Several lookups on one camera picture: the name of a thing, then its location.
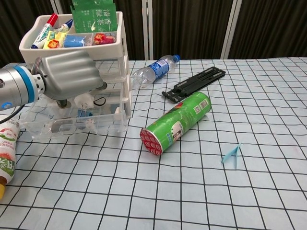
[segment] table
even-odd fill
[[[131,61],[135,71],[151,63]],[[171,109],[161,96],[215,65],[212,110],[161,157],[139,132]],[[126,133],[48,142],[22,131],[15,177],[0,202],[5,229],[304,230],[307,58],[182,60],[133,89]],[[241,142],[237,169],[221,158]]]

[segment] marker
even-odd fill
[[[56,23],[58,19],[58,16],[53,13],[51,17],[48,19],[47,23],[44,25],[43,29],[33,42],[33,45],[31,46],[31,49],[41,49],[43,48],[45,41],[47,39],[47,35],[49,30],[53,29],[54,24]]]
[[[69,29],[71,28],[72,22],[73,22],[73,19],[70,19],[68,22],[65,22],[63,25],[61,25],[57,29],[57,31],[58,32],[64,32],[64,33],[69,31]]]

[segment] gray curtain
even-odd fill
[[[142,0],[113,0],[116,10],[123,12],[130,60],[144,60]],[[64,13],[71,13],[71,0],[61,0]]]
[[[153,57],[219,59],[232,0],[153,0]]]
[[[228,58],[307,57],[307,0],[244,0]]]
[[[19,51],[22,37],[38,16],[52,12],[48,0],[0,0],[0,68],[10,62],[24,61]]]

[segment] potato chip canister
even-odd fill
[[[143,128],[140,132],[141,140],[151,153],[159,156],[210,109],[209,97],[195,92],[147,128]]]

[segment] bottle label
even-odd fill
[[[165,60],[159,60],[151,65],[150,68],[155,72],[155,78],[158,79],[169,71],[168,63]]]

